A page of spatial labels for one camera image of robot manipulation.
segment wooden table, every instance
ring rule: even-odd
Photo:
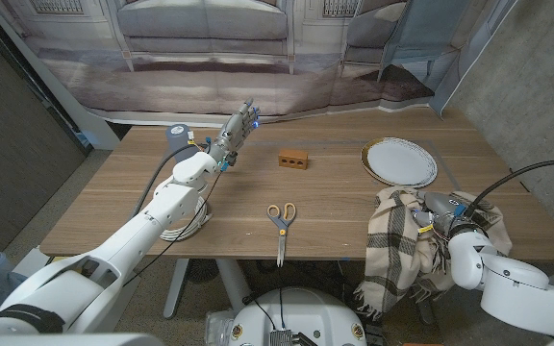
[[[425,148],[438,164],[426,190],[480,193],[509,173],[466,118],[455,110],[445,121],[428,109],[396,113],[356,111],[265,124],[245,141],[236,166],[222,174],[209,204],[213,218],[167,255],[181,258],[275,259],[278,231],[266,217],[270,204],[297,206],[287,260],[364,260],[367,224],[375,194],[386,185],[361,164],[369,140],[396,136]],[[153,170],[164,156],[165,127],[135,126],[44,239],[48,255],[91,250],[122,226]],[[196,138],[216,129],[198,129]],[[280,148],[309,152],[307,170],[280,167]],[[155,185],[171,173],[168,165]],[[512,180],[488,196],[505,215],[514,248],[511,257],[554,263],[554,221],[539,202]],[[159,240],[148,255],[167,245]]]

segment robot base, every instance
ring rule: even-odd
[[[366,345],[365,333],[356,313],[331,295],[309,288],[287,287],[282,289],[283,304],[279,302],[279,289],[268,292],[257,301],[270,319],[252,302],[239,312],[232,323],[220,323],[225,327],[221,342],[207,340],[207,344],[224,345],[228,340],[227,345],[233,346],[285,346],[292,345],[292,340],[298,338],[312,341],[303,343],[301,340],[302,345]],[[277,331],[273,331],[270,320]]]

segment gold-rimmed plate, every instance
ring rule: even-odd
[[[420,146],[401,138],[371,140],[361,152],[366,171],[388,185],[423,187],[438,176],[433,157]]]

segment orange brick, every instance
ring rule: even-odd
[[[308,153],[302,150],[279,150],[279,165],[282,167],[307,169]]]

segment scissors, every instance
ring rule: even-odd
[[[290,218],[288,218],[288,207],[291,207],[293,212]],[[277,227],[279,227],[279,250],[277,251],[277,266],[284,265],[284,255],[286,254],[286,235],[288,234],[288,226],[294,221],[296,217],[296,206],[293,203],[286,203],[284,205],[284,216],[282,217],[279,207],[275,205],[268,206],[266,210],[268,218],[270,218]]]

